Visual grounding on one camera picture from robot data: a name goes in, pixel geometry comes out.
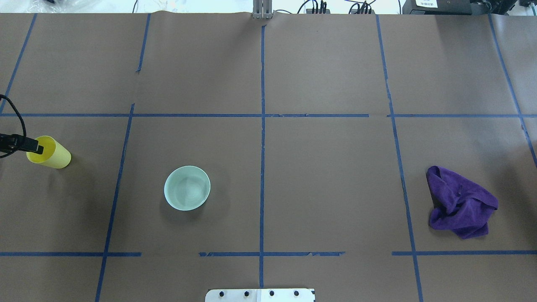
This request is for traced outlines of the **black power strip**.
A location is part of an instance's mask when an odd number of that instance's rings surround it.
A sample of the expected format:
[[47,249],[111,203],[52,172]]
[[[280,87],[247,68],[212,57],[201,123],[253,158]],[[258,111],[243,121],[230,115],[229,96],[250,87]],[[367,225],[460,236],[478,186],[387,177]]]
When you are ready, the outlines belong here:
[[321,8],[319,8],[318,12],[319,14],[338,14],[338,15],[374,15],[375,11],[370,7],[367,6],[365,8],[358,8],[357,5],[349,6],[345,8],[332,8],[331,6],[328,6],[326,8],[325,12],[321,12]]

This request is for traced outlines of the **mint green bowl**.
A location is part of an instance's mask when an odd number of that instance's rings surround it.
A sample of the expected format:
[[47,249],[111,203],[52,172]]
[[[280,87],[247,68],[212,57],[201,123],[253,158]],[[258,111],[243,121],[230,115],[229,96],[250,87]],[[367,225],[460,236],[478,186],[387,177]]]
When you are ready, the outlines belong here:
[[207,173],[196,166],[182,166],[167,176],[164,197],[167,204],[179,211],[191,211],[203,205],[211,191]]

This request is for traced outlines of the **purple cloth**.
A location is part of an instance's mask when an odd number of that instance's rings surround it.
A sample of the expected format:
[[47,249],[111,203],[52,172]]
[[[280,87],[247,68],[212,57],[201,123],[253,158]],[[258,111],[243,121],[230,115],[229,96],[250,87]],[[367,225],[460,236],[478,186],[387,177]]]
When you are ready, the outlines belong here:
[[428,225],[466,240],[488,235],[499,200],[481,185],[445,167],[431,166],[426,180],[434,208]]

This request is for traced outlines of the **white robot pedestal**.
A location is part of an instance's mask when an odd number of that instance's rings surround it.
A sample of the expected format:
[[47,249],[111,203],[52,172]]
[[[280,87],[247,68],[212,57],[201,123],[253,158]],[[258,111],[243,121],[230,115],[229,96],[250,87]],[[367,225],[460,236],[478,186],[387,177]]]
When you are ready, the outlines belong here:
[[206,302],[315,302],[315,290],[307,288],[213,289]]

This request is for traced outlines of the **aluminium frame post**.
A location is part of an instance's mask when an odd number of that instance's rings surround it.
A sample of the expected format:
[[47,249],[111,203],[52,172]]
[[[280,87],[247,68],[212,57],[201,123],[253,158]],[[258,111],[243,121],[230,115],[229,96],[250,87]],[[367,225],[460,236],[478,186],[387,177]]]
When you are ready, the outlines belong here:
[[274,10],[272,0],[253,0],[253,19],[272,19]]

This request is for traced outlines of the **black computer box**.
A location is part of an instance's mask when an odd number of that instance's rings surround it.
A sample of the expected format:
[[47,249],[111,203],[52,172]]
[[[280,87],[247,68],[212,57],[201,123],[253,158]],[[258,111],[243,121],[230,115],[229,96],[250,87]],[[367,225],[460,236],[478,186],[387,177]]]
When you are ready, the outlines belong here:
[[499,4],[498,0],[406,0],[403,15],[486,15]]

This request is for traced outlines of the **yellow plastic cup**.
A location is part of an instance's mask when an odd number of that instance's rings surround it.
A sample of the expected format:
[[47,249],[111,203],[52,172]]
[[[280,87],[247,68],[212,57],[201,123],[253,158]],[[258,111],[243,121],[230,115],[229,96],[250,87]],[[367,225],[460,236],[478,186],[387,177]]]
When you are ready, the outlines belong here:
[[39,136],[36,141],[43,150],[41,154],[27,152],[26,157],[30,162],[54,169],[65,168],[71,162],[71,153],[51,136]]

